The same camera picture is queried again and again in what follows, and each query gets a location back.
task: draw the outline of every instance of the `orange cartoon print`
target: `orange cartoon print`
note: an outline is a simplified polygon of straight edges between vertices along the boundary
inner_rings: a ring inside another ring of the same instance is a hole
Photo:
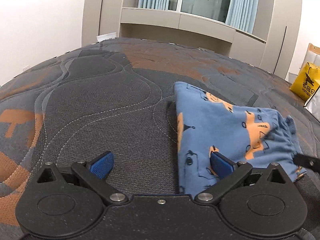
[[[296,174],[297,174],[297,179],[301,178],[303,176],[303,172],[301,172],[302,170],[302,167],[301,166],[298,166],[298,168],[296,169]]]
[[[246,148],[245,158],[251,160],[254,158],[253,154],[257,151],[264,150],[261,139],[270,131],[270,125],[267,122],[254,122],[254,113],[245,111],[247,115],[246,122],[242,122],[242,127],[246,128],[249,133],[250,145]]]
[[[0,115],[0,122],[6,122],[10,124],[5,134],[6,138],[12,137],[17,124],[23,124],[34,119],[35,113],[20,109],[6,109]]]
[[[218,152],[219,149],[217,147],[215,147],[214,145],[210,146],[209,148],[209,158],[211,157],[211,155],[213,154],[213,152]],[[214,170],[212,169],[211,165],[209,166],[209,170],[211,171],[211,173],[215,176],[218,176]]]
[[[220,98],[215,97],[214,95],[210,94],[209,92],[206,92],[206,97],[208,98],[208,100],[212,103],[222,103],[224,105],[224,107],[229,110],[230,112],[233,113],[233,105],[229,104],[223,100],[221,100]]]
[[[177,128],[178,128],[178,152],[180,152],[180,148],[181,148],[181,140],[182,140],[182,133],[189,129],[195,129],[194,126],[188,126],[186,124],[183,123],[183,114],[182,112],[180,114],[178,114],[177,116]]]

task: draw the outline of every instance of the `blue patterned cloth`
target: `blue patterned cloth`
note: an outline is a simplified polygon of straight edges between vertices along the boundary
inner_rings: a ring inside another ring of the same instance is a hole
[[[304,169],[292,162],[302,153],[293,119],[274,109],[233,106],[184,82],[174,94],[178,120],[180,193],[193,197],[219,181],[210,165],[218,151],[233,162],[266,168],[280,163],[294,181]]]

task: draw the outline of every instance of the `gray mattress fabric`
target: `gray mattress fabric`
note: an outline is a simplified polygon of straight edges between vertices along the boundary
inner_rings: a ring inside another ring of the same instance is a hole
[[[22,235],[15,205],[28,178],[47,161],[66,166],[110,150],[112,186],[128,195],[178,193],[176,81],[233,105],[290,115],[302,152],[320,153],[319,122],[281,78],[199,49],[102,41],[47,60],[0,87],[1,240]],[[301,235],[320,239],[319,175],[308,171],[295,184],[308,206]]]

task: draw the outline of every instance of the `white stitching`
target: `white stitching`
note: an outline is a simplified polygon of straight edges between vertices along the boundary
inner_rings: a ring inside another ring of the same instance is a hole
[[[35,111],[35,131],[36,131],[36,111]],[[20,162],[20,164],[17,166],[17,168],[12,172],[12,174],[7,178],[7,179],[5,179],[3,182],[0,182],[0,185],[1,184],[3,184],[3,183],[5,183],[8,179],[10,179],[11,177],[12,177],[12,175],[17,171],[17,169],[19,168],[19,166],[23,163],[23,161],[25,160],[25,158],[27,157],[27,155],[28,155],[28,153],[29,153],[29,151],[30,151],[30,149],[28,150],[28,152],[26,153],[26,155],[23,157],[23,159],[22,159],[22,161]]]
[[[56,135],[58,135],[58,133],[57,134],[55,134],[55,136],[52,138],[52,140],[49,142],[49,144],[46,146],[46,143],[47,143],[47,134],[45,134],[45,136],[46,136],[46,142],[45,142],[45,144],[44,144],[44,150],[43,150],[43,152],[42,152],[42,154],[41,154],[41,156],[40,156],[40,158],[38,159],[38,161],[37,161],[37,164],[33,167],[33,169],[31,170],[31,172],[33,172],[34,171],[34,169],[38,166],[38,164],[40,163],[40,161],[41,161],[41,163],[42,163],[42,160],[43,160],[43,157],[44,157],[44,154],[45,154],[45,151],[47,150],[47,148],[48,148],[48,146],[50,145],[50,143],[53,141],[53,139],[56,137]]]
[[[171,126],[171,128],[177,133],[177,131],[175,130],[175,128],[172,126],[170,120],[169,120],[169,111],[166,111],[167,112],[167,119],[168,119],[168,123],[169,125]]]
[[[130,106],[135,106],[135,105],[141,104],[141,103],[143,103],[144,101],[146,101],[147,99],[149,99],[150,94],[151,94],[151,88],[150,88],[149,85],[148,85],[148,87],[149,87],[149,89],[150,89],[148,97],[147,97],[146,99],[144,99],[143,101],[138,102],[138,103],[133,104],[133,105],[130,105]],[[93,116],[93,115],[96,115],[96,114],[103,114],[103,113],[106,113],[106,112],[110,112],[110,111],[114,111],[114,110],[119,110],[119,109],[127,108],[127,107],[130,107],[130,106],[123,106],[123,107],[119,107],[119,108],[114,108],[114,109],[102,111],[102,112],[99,112],[99,113],[94,113],[94,114],[85,115],[85,116],[82,116],[82,117],[80,117],[80,118],[78,118],[78,119],[75,119],[75,120],[71,121],[70,123],[68,123],[67,125],[65,125],[63,128],[61,128],[61,129],[53,136],[53,138],[51,139],[51,141],[50,141],[50,142],[48,143],[48,145],[44,148],[43,153],[45,153],[45,151],[48,149],[49,145],[52,143],[52,141],[54,140],[54,138],[55,138],[62,130],[64,130],[68,125],[72,124],[73,122],[79,121],[80,119],[85,118],[85,117]]]
[[[155,117],[154,117],[154,110],[156,109],[156,105],[155,105],[155,108],[154,108],[153,111],[152,111],[153,121],[155,122],[155,124],[156,124],[156,126],[158,127],[158,129],[159,129],[162,133],[164,133],[165,136],[169,137],[170,140],[172,140],[173,142],[177,143],[177,142],[176,142],[175,140],[173,140],[169,135],[167,135],[164,131],[162,131],[161,128],[158,126],[158,124],[157,124],[157,122],[156,122],[156,120],[155,120]]]
[[[97,119],[97,120],[94,120],[94,121],[92,121],[92,122],[87,123],[87,124],[84,125],[83,127],[79,128],[75,133],[73,133],[73,134],[71,135],[71,137],[66,141],[66,143],[62,146],[62,148],[60,149],[59,155],[58,155],[58,157],[57,157],[57,161],[58,161],[58,159],[59,159],[59,157],[60,157],[60,154],[61,154],[63,148],[67,145],[67,143],[70,141],[70,139],[71,139],[77,132],[79,132],[81,129],[83,129],[84,127],[86,127],[86,126],[88,126],[88,125],[90,125],[90,124],[92,124],[92,123],[94,123],[94,122],[100,121],[100,120],[108,119],[108,118],[110,118],[110,117],[118,116],[118,115],[121,115],[121,114],[128,114],[128,113],[132,113],[132,112],[135,112],[135,111],[140,111],[140,110],[143,110],[143,109],[147,109],[147,108],[153,107],[153,106],[155,106],[155,105],[147,106],[147,107],[144,107],[144,108],[132,110],[132,111],[125,112],[125,113],[115,114],[115,115],[108,116],[108,117],[103,117],[103,118],[100,118],[100,119]]]
[[[147,106],[147,107],[144,107],[144,108],[141,108],[141,109],[137,109],[137,110],[133,110],[133,111],[121,113],[121,114],[127,114],[127,113],[131,113],[131,112],[135,112],[135,111],[139,111],[139,110],[143,110],[143,109],[146,109],[146,108],[150,108],[150,107],[156,106],[156,105],[162,100],[162,95],[163,95],[162,89],[161,89],[157,84],[155,84],[155,83],[152,82],[151,80],[149,80],[149,79],[147,79],[147,78],[139,75],[138,73],[136,73],[136,72],[134,72],[134,71],[132,71],[132,70],[131,70],[131,72],[135,73],[136,75],[138,75],[138,76],[140,76],[140,77],[148,80],[149,82],[153,83],[154,85],[156,85],[156,86],[160,89],[160,91],[161,91],[161,97],[160,97],[160,100],[159,100],[156,104],[154,104],[154,105],[152,105],[152,106]],[[96,121],[103,120],[103,119],[107,119],[107,118],[114,117],[114,116],[118,116],[118,115],[121,115],[121,114],[116,114],[116,115],[112,115],[112,116],[100,118],[100,119],[98,119],[98,120],[95,120],[95,121],[93,121],[93,122],[90,122],[90,123],[86,124],[85,126],[79,128],[73,135],[71,135],[71,137],[70,137],[70,138],[66,141],[66,143],[62,146],[62,148],[60,149],[60,152],[59,152],[59,155],[58,155],[58,157],[57,157],[56,162],[58,161],[58,159],[59,159],[59,157],[60,157],[60,154],[61,154],[63,148],[66,146],[66,144],[70,141],[70,139],[71,139],[79,130],[81,130],[82,128],[84,128],[84,127],[86,127],[87,125],[89,125],[89,124],[91,124],[91,123],[94,123],[94,122],[96,122]]]
[[[47,144],[47,129],[45,128],[45,120],[44,120],[43,108],[42,108],[42,117],[43,117],[43,127],[44,127],[44,134],[45,134],[45,143],[44,143],[44,145],[46,145]],[[38,160],[38,162],[35,165],[35,167],[38,166],[39,163],[42,163],[43,157],[44,157],[44,154],[41,154],[41,158]]]
[[[49,67],[52,67],[52,66],[54,66],[54,65],[50,65],[50,66],[47,66],[47,67],[45,67],[45,68],[37,69],[37,70],[43,70],[43,69],[46,69],[46,68],[49,68]],[[5,102],[5,101],[8,100],[8,99],[10,99],[10,98],[12,98],[12,97],[14,97],[14,96],[23,94],[23,93],[41,90],[42,87],[47,86],[47,85],[49,85],[50,83],[53,83],[53,82],[55,82],[55,81],[56,81],[56,80],[53,80],[53,81],[49,82],[48,84],[44,84],[44,85],[42,85],[42,86],[40,86],[40,87],[32,88],[32,89],[30,89],[30,90],[25,90],[25,91],[16,93],[16,94],[14,94],[14,95],[8,96],[8,97],[6,97],[6,98],[1,99],[1,100],[0,100],[0,103],[3,103],[3,102]]]

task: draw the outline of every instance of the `electrical outlet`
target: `electrical outlet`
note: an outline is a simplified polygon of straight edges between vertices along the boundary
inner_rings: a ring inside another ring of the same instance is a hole
[[[27,69],[31,68],[30,65],[25,66],[24,68],[22,68],[22,71],[25,72]]]

